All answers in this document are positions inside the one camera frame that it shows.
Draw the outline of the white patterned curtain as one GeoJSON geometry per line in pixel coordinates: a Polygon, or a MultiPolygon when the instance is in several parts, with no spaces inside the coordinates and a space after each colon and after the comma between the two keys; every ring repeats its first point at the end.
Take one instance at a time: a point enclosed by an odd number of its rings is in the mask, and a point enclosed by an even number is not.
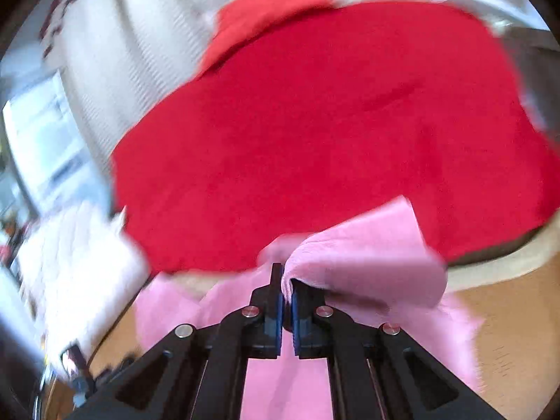
{"type": "MultiPolygon", "coordinates": [[[[40,31],[45,62],[62,72],[78,126],[104,173],[120,139],[189,80],[232,0],[55,0],[40,31]]],[[[339,0],[343,4],[361,0],[339,0]]],[[[496,26],[543,28],[529,0],[487,0],[496,26]]]]}

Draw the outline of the red blanket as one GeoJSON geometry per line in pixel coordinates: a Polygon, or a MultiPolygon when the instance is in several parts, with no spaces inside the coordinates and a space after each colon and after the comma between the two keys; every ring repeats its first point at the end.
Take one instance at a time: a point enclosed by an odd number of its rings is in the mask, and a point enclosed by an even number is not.
{"type": "Polygon", "coordinates": [[[396,196],[447,261],[559,206],[559,157],[480,20],[413,1],[309,12],[157,104],[113,152],[154,272],[242,271],[396,196]]]}

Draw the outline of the pink corduroy jacket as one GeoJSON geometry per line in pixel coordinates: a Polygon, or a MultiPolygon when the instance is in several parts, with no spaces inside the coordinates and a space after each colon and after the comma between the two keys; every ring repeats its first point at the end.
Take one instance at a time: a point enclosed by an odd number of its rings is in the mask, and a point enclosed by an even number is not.
{"type": "Polygon", "coordinates": [[[184,396],[190,419],[492,419],[477,394],[474,347],[444,316],[447,275],[424,242],[411,203],[397,197],[330,229],[285,236],[267,246],[255,271],[267,285],[284,266],[281,353],[236,356],[218,342],[218,327],[194,330],[184,396]],[[299,358],[292,334],[292,281],[324,291],[327,305],[350,317],[341,358],[299,358]]]}

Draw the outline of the woven bamboo bed mat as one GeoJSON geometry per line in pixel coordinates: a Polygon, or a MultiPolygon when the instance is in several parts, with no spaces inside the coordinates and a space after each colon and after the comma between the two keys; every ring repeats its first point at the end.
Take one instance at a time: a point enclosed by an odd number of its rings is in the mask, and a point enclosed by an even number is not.
{"type": "MultiPolygon", "coordinates": [[[[156,276],[140,291],[90,357],[99,376],[127,356],[142,355],[174,325],[210,323],[248,302],[264,281],[255,271],[212,276],[156,276]]],[[[508,419],[551,418],[559,385],[559,221],[516,251],[455,266],[441,303],[476,351],[482,397],[508,419]],[[473,331],[466,331],[469,323],[473,331]]]]}

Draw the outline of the orange-red pillow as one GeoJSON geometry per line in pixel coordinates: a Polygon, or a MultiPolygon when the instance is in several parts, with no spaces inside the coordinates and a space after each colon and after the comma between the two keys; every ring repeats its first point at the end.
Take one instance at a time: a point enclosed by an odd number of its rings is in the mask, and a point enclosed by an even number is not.
{"type": "Polygon", "coordinates": [[[267,29],[304,12],[334,8],[338,0],[232,0],[215,17],[215,31],[198,64],[205,74],[267,29]]]}

